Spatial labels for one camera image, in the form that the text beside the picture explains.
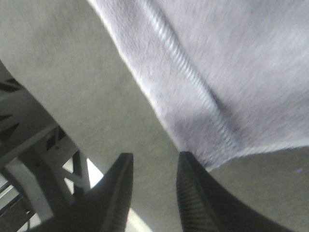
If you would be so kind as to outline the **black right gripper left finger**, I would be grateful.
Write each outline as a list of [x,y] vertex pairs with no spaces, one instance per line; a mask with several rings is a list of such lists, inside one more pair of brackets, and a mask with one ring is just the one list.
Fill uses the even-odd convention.
[[133,189],[133,154],[122,153],[81,199],[33,232],[123,232]]

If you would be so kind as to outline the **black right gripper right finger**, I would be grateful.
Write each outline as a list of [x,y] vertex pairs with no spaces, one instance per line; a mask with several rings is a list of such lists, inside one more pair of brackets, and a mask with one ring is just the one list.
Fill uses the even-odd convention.
[[195,156],[180,152],[177,203],[185,232],[288,232],[220,185]]

